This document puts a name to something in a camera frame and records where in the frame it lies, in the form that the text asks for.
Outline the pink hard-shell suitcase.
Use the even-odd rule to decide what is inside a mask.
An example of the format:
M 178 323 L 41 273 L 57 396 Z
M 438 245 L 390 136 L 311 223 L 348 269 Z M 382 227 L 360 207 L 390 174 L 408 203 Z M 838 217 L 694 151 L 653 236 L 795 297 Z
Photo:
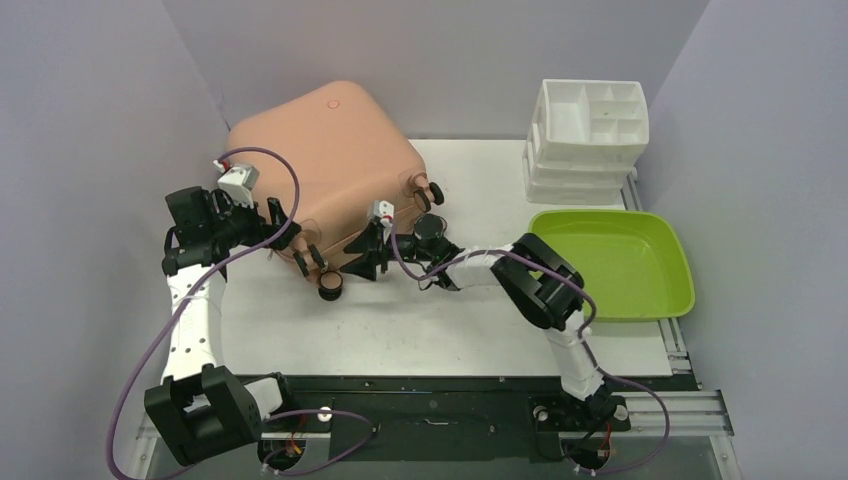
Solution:
M 269 197 L 291 207 L 300 196 L 293 217 L 302 232 L 276 253 L 328 301 L 341 295 L 341 267 L 353 258 L 343 248 L 367 226 L 375 201 L 394 205 L 401 234 L 444 202 L 418 151 L 352 81 L 330 82 L 240 121 L 226 147 L 231 162 L 259 171 L 252 193 L 262 215 Z

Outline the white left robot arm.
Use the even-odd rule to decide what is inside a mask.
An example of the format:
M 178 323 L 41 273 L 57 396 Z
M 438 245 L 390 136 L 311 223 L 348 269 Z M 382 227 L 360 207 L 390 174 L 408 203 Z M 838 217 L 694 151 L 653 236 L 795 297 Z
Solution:
M 257 442 L 264 423 L 285 430 L 297 420 L 299 405 L 283 376 L 239 378 L 224 365 L 219 335 L 231 250 L 279 246 L 300 228 L 274 197 L 268 218 L 256 203 L 239 205 L 222 189 L 189 187 L 165 201 L 174 221 L 162 260 L 172 296 L 170 343 L 161 383 L 146 390 L 144 407 L 175 460 L 188 467 Z

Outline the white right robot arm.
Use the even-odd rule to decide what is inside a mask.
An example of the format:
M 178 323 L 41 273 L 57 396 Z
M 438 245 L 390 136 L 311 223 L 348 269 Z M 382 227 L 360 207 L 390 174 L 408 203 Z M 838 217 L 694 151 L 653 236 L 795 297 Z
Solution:
M 539 236 L 526 233 L 501 247 L 465 249 L 446 236 L 446 221 L 425 214 L 408 234 L 398 234 L 388 216 L 373 217 L 344 251 L 352 260 L 343 272 L 368 280 L 388 269 L 421 267 L 417 279 L 447 291 L 497 286 L 549 342 L 564 396 L 563 417 L 570 428 L 594 432 L 627 431 L 629 412 L 605 382 L 588 353 L 585 282 L 577 270 Z

